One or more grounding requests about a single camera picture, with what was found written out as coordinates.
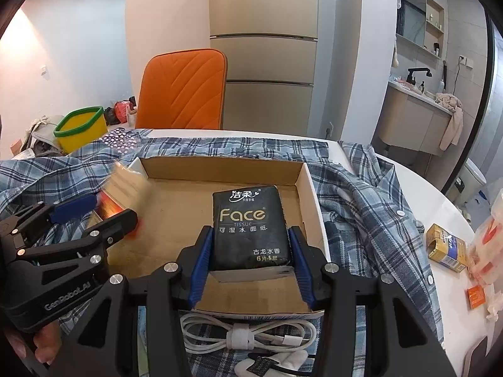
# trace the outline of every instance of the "yellow bucket with green rim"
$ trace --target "yellow bucket with green rim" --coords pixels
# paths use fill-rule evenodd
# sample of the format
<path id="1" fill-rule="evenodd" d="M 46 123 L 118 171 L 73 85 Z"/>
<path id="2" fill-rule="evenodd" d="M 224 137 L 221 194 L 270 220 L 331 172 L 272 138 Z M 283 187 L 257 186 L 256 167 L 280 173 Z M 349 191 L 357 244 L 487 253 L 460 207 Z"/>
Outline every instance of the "yellow bucket with green rim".
<path id="1" fill-rule="evenodd" d="M 102 107 L 85 107 L 70 112 L 54 129 L 54 136 L 67 153 L 81 148 L 107 132 Z"/>

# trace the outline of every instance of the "white table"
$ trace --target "white table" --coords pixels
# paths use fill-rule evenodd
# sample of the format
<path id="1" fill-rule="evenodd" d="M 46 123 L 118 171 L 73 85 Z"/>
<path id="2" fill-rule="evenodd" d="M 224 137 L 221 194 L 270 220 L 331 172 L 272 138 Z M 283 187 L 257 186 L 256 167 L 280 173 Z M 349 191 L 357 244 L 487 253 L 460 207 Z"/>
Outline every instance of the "white table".
<path id="1" fill-rule="evenodd" d="M 149 137 L 253 137 L 269 139 L 308 139 L 298 136 L 285 136 L 283 134 L 233 132 L 211 130 L 175 130 L 162 129 L 152 131 Z M 322 139 L 313 139 L 329 144 L 329 158 L 335 163 L 340 163 L 346 169 L 353 171 L 344 151 L 337 142 Z M 442 195 L 429 182 L 424 180 L 406 167 L 386 157 L 379 156 L 392 162 L 396 167 L 396 174 L 408 204 L 414 216 L 420 220 L 426 230 L 433 224 L 470 243 L 474 233 L 463 216 L 454 205 Z M 471 310 L 466 297 L 466 289 L 474 286 L 465 270 L 460 274 L 430 261 L 437 285 L 437 293 L 444 323 L 445 349 L 449 360 L 461 376 L 464 357 L 467 351 L 482 337 L 488 336 L 488 347 L 491 346 L 495 331 L 494 323 L 485 319 L 487 311 L 485 305 Z"/>

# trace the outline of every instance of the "small yellow box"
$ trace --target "small yellow box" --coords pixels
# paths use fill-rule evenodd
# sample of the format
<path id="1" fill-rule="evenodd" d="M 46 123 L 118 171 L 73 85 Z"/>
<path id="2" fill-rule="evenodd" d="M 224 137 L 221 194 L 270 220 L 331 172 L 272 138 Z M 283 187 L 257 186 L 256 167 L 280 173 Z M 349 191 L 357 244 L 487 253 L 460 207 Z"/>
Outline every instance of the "small yellow box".
<path id="1" fill-rule="evenodd" d="M 428 258 L 461 272 L 467 267 L 465 242 L 433 224 L 426 233 Z"/>
<path id="2" fill-rule="evenodd" d="M 102 107 L 85 107 L 70 112 L 54 129 L 54 136 L 67 153 L 81 148 L 107 132 Z"/>

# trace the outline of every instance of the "barcode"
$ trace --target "barcode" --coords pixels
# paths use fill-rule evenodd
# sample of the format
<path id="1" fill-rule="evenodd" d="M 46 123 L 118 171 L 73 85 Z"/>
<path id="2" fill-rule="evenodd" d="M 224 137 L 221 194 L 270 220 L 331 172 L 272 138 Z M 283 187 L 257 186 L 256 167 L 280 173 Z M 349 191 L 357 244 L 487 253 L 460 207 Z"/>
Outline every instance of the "barcode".
<path id="1" fill-rule="evenodd" d="M 456 269 L 458 266 L 458 262 L 448 255 L 444 256 L 440 262 L 446 264 L 449 268 L 453 269 Z"/>

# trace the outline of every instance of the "toilet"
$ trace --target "toilet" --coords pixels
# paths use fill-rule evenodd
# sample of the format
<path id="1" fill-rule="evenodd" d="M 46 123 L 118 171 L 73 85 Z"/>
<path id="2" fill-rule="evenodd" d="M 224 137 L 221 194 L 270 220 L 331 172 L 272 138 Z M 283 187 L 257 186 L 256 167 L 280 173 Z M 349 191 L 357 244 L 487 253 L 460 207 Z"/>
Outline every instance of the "toilet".
<path id="1" fill-rule="evenodd" d="M 459 197 L 454 200 L 454 205 L 462 207 L 465 202 L 470 201 L 473 197 L 475 197 L 480 189 L 487 183 L 484 175 L 470 159 L 466 160 L 458 176 L 461 180 L 463 180 L 465 188 Z"/>

